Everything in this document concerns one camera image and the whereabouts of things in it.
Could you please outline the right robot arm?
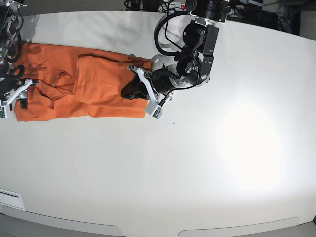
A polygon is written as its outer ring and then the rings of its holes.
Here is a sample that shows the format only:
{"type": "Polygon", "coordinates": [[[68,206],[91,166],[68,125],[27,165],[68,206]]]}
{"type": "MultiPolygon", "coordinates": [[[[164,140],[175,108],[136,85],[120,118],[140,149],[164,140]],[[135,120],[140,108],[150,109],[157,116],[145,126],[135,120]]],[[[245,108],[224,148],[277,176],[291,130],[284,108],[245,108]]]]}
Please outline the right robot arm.
{"type": "Polygon", "coordinates": [[[23,78],[23,65],[14,66],[22,54],[21,30],[24,18],[20,8],[26,7],[25,0],[2,0],[0,2],[0,117],[13,108],[12,103],[20,102],[20,108],[27,108],[28,88],[38,81],[23,78]]]}

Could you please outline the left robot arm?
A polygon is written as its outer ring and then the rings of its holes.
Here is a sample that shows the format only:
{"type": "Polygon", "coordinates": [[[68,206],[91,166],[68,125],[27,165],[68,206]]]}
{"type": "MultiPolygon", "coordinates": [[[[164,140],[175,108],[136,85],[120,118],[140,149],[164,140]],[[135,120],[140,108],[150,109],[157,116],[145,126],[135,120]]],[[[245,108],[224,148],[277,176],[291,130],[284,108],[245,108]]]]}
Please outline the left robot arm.
{"type": "Polygon", "coordinates": [[[154,30],[154,43],[160,54],[174,58],[177,63],[175,69],[163,65],[151,73],[145,72],[144,80],[136,74],[121,90],[121,97],[128,100],[154,100],[159,95],[164,95],[159,102],[159,105],[163,106],[172,92],[191,89],[207,82],[219,33],[215,24],[224,23],[228,11],[227,0],[188,0],[183,11],[168,14],[163,18],[154,30]],[[171,19],[183,15],[194,17],[183,30],[184,45],[180,51],[163,50],[158,40],[161,29],[166,29],[171,19]]]}

